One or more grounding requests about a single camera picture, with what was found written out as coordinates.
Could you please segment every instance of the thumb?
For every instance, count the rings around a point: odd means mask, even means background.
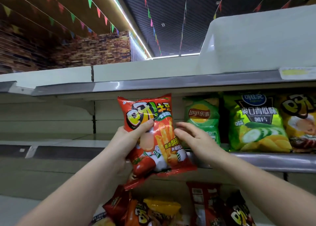
[[[185,132],[184,130],[178,128],[174,129],[174,134],[178,136],[180,140],[186,142],[190,147],[194,145],[195,138],[191,136],[189,133]]]
[[[148,120],[147,122],[141,124],[137,129],[133,130],[131,132],[131,135],[135,140],[138,140],[143,133],[148,131],[153,126],[154,126],[154,121]]]

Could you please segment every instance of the blue oval logo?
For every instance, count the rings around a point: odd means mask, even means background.
[[[267,101],[267,97],[262,94],[248,94],[241,97],[244,102],[253,106],[263,105]]]

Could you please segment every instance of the black slatted ceiling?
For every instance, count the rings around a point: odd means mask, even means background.
[[[153,28],[150,26],[144,0],[124,0],[142,31],[154,56],[160,56]],[[200,52],[209,24],[220,0],[187,0],[186,24],[180,51],[185,0],[147,0],[162,56]],[[252,13],[262,0],[223,0],[217,18]],[[280,9],[289,0],[264,0],[260,11]],[[292,0],[290,7],[304,5],[308,0]]]

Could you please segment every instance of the price tag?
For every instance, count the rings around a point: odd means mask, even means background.
[[[314,80],[316,79],[316,66],[311,67],[282,67],[279,69],[283,80]]]

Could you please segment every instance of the cartoon character's face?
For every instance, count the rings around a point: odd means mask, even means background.
[[[155,150],[154,134],[152,130],[140,136],[139,147],[146,152],[153,152]]]
[[[316,135],[316,126],[312,120],[301,119],[296,123],[297,128],[305,134]]]

